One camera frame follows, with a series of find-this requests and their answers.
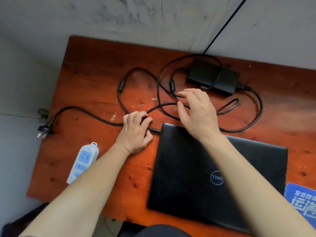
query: person's left hand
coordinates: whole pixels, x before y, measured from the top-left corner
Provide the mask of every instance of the person's left hand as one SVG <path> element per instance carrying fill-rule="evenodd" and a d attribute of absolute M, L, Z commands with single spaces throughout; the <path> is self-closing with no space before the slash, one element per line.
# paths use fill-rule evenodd
<path fill-rule="evenodd" d="M 129 154 L 140 152 L 153 139 L 153 135 L 147 130 L 153 119 L 147 116 L 145 111 L 134 111 L 123 116 L 124 126 L 115 143 L 125 148 Z"/>

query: floor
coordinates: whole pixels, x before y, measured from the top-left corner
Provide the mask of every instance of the floor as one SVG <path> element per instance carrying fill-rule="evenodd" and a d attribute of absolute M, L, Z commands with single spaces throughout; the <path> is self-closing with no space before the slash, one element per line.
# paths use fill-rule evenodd
<path fill-rule="evenodd" d="M 92 237 L 113 237 L 119 233 L 123 221 L 116 219 L 107 219 L 100 216 Z"/>

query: person's right arm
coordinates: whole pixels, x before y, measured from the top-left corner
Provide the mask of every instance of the person's right arm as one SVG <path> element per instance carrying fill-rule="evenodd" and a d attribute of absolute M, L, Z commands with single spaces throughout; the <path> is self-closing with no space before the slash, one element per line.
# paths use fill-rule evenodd
<path fill-rule="evenodd" d="M 186 97 L 191 108 L 188 115 L 178 102 L 181 123 L 215 162 L 251 234 L 316 236 L 306 219 L 221 134 L 215 108 L 206 92 L 185 89 L 178 94 Z"/>

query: blue mouse pad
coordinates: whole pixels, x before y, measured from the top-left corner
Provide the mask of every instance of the blue mouse pad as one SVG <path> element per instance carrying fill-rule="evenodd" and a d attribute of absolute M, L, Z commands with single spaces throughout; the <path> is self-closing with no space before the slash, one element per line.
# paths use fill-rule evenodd
<path fill-rule="evenodd" d="M 316 191 L 288 183 L 284 197 L 316 229 Z"/>

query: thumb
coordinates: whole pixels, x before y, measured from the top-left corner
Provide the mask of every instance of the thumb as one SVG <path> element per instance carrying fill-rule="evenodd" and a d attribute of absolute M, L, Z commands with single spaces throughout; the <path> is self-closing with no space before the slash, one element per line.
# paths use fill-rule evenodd
<path fill-rule="evenodd" d="M 181 123 L 185 125 L 189 121 L 189 116 L 187 112 L 185 111 L 184 105 L 182 104 L 181 101 L 178 101 L 177 105 L 178 105 L 178 112 L 179 112 Z"/>
<path fill-rule="evenodd" d="M 153 135 L 150 133 L 149 130 L 146 131 L 146 136 L 144 138 L 143 141 L 143 146 L 147 146 L 149 142 L 151 142 L 151 140 L 153 139 Z"/>

